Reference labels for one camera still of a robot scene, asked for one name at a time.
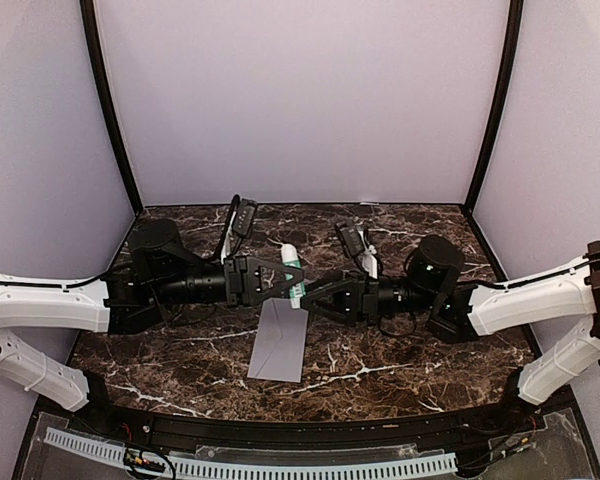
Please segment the grey paper envelope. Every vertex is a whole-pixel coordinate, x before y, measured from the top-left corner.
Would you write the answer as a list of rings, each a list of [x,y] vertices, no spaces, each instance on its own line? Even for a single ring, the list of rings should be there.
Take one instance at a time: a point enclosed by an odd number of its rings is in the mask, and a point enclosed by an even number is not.
[[[304,363],[308,312],[297,300],[274,298],[263,303],[247,377],[299,383]]]

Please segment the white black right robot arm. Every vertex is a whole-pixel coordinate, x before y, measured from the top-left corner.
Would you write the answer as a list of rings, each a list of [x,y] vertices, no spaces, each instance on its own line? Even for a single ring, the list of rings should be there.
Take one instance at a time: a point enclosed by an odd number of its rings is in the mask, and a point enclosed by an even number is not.
[[[344,325],[379,326],[399,314],[424,312],[426,329],[448,344],[578,316],[561,340],[509,377],[506,399],[491,410],[490,424],[510,434],[527,420],[529,405],[541,405],[588,367],[600,365],[600,241],[566,264],[507,282],[462,281],[463,263],[456,246],[429,235],[405,259],[403,276],[342,272],[307,286],[300,305]]]

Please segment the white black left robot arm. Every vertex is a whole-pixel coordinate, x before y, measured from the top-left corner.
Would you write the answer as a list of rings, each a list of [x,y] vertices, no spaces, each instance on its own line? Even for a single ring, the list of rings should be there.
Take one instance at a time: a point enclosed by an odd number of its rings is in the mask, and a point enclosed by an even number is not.
[[[69,328],[138,334],[159,324],[167,306],[251,307],[300,283],[300,268],[253,256],[205,259],[188,250],[170,219],[148,222],[127,240],[129,262],[85,280],[0,273],[0,375],[81,417],[100,436],[121,427],[104,380],[71,368],[24,342],[15,329]]]

